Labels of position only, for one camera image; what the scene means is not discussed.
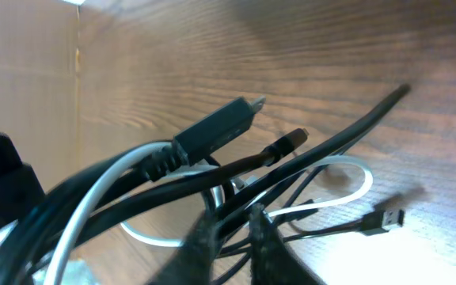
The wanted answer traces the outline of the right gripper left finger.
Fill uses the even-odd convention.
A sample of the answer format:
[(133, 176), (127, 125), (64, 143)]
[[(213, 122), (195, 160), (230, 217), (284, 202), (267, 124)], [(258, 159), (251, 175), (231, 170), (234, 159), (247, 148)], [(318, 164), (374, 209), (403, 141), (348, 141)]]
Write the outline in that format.
[(207, 285), (221, 249), (215, 216), (207, 211), (196, 220), (183, 245), (149, 280), (148, 285)]

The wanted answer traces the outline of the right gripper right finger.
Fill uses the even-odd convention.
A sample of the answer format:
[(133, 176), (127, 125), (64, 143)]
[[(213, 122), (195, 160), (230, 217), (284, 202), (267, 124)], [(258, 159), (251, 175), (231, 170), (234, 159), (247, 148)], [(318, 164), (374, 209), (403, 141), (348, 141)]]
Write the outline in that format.
[(283, 242), (260, 203), (249, 214), (252, 285), (325, 285)]

